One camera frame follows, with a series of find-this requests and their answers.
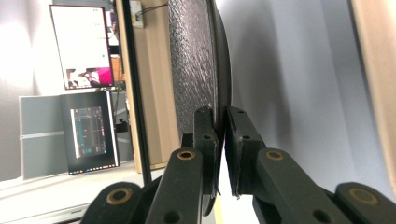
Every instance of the computer monitor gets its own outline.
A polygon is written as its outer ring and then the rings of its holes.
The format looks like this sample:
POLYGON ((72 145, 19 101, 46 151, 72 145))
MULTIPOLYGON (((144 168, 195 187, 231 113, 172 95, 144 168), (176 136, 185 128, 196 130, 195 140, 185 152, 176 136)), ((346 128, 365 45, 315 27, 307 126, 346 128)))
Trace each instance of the computer monitor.
POLYGON ((66 90, 114 86, 103 7, 49 5, 66 90))
POLYGON ((68 173, 120 166, 109 91, 61 95, 68 173))

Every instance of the black pole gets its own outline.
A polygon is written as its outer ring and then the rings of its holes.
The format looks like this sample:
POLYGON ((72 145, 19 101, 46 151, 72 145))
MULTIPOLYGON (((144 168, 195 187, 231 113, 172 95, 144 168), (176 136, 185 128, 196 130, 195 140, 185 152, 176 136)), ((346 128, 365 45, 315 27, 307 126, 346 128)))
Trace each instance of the black pole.
POLYGON ((129 0, 122 0, 122 10, 125 21, 125 37, 127 52, 129 58, 129 66, 131 71, 132 92, 134 94, 134 112, 136 117, 137 138, 140 149, 140 160, 142 163, 142 173, 144 184, 151 182, 151 169, 149 162, 149 147, 146 134, 145 116, 143 113, 143 101, 140 89, 140 80, 137 69, 136 51, 134 45, 134 28, 132 26, 131 6, 129 0))

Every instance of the monitor screen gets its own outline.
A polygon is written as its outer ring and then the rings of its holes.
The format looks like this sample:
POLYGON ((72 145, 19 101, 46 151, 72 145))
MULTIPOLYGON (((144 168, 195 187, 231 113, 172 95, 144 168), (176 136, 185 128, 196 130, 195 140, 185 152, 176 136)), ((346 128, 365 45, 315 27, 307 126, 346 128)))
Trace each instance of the monitor screen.
POLYGON ((66 90, 114 86, 103 7, 50 5, 66 90))
POLYGON ((61 106, 69 174, 120 166, 110 93, 61 95, 61 106))

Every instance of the power outlet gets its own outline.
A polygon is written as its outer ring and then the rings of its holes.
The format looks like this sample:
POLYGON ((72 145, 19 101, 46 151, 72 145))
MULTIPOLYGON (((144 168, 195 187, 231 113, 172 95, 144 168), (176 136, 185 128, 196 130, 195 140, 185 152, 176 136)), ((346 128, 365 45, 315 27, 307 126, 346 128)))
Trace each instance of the power outlet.
POLYGON ((131 6, 132 26, 135 28, 144 28, 142 3, 140 1, 129 1, 131 6))

